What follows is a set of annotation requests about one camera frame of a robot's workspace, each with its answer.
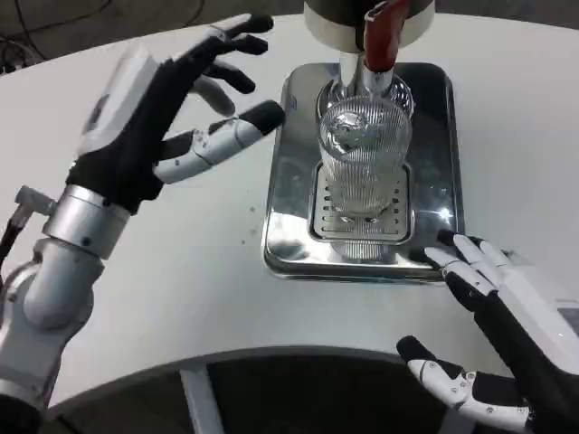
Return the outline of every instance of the drip tray grate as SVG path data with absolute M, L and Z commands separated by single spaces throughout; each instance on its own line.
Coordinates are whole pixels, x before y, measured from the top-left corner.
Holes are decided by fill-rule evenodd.
M 399 244 L 410 236 L 411 211 L 409 198 L 410 170 L 400 169 L 392 203 L 375 219 L 344 218 L 336 215 L 327 187 L 326 170 L 318 166 L 316 196 L 312 201 L 312 231 L 322 240 L 377 241 Z

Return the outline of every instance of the dark floor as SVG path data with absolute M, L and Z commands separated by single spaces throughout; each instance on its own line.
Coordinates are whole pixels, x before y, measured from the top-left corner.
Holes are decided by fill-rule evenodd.
M 65 20 L 99 9 L 107 0 L 21 0 L 29 28 Z M 175 29 L 196 15 L 201 0 L 112 0 L 91 18 L 33 32 L 39 49 L 54 58 L 132 36 Z M 206 0 L 196 24 L 243 12 L 295 14 L 303 0 Z M 496 16 L 579 29 L 577 0 L 437 0 L 439 12 Z M 14 2 L 0 2 L 0 34 L 21 32 Z M 212 368 L 228 433 L 419 432 L 397 429 L 404 420 L 422 424 L 420 432 L 435 432 L 440 408 L 419 392 L 422 413 L 407 414 L 404 371 L 388 371 L 375 363 L 282 360 L 226 363 Z M 251 392 L 250 400 L 243 391 Z M 308 408 L 315 408 L 315 413 Z M 84 434 L 191 432 L 179 377 L 169 375 L 126 389 L 67 415 Z M 362 427 L 356 421 L 365 420 Z M 70 432 L 60 422 L 45 434 Z

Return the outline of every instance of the clear glass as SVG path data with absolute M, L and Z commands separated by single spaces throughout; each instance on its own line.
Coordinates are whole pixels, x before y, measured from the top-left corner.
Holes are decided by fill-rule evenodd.
M 375 217 L 390 204 L 412 132 L 410 118 L 389 99 L 356 96 L 326 112 L 319 147 L 337 213 Z

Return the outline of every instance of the metal tray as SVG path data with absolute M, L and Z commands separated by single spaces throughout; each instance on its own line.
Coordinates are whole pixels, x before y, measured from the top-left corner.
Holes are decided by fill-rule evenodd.
M 416 104 L 405 165 L 408 227 L 403 236 L 324 236 L 316 220 L 322 216 L 316 211 L 321 160 L 316 98 L 337 76 L 337 68 L 336 63 L 303 65 L 285 83 L 286 122 L 276 137 L 263 230 L 265 262 L 284 278 L 439 280 L 438 273 L 408 255 L 417 247 L 439 245 L 439 229 L 464 231 L 451 82 L 429 63 L 396 66 L 395 73 L 410 86 Z

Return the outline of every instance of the robotic arm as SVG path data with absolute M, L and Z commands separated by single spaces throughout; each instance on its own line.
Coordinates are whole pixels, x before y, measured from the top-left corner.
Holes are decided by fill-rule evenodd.
M 198 175 L 267 136 L 284 119 L 266 101 L 235 118 L 165 139 L 188 93 L 222 114 L 234 105 L 212 80 L 241 93 L 255 84 L 217 61 L 227 52 L 260 55 L 268 45 L 251 33 L 273 26 L 269 16 L 240 15 L 214 24 L 191 50 L 157 63 L 144 49 L 121 59 L 83 129 L 80 152 L 56 203 L 23 187 L 0 241 L 0 263 L 34 212 L 48 216 L 47 238 L 16 269 L 0 293 L 0 432 L 36 433 L 52 395 L 62 351 L 88 321 L 92 285 L 104 270 L 131 215 L 164 184 Z
M 443 231 L 416 260 L 438 269 L 515 379 L 466 372 L 413 336 L 398 352 L 436 398 L 466 417 L 515 432 L 579 432 L 579 301 L 516 254 Z

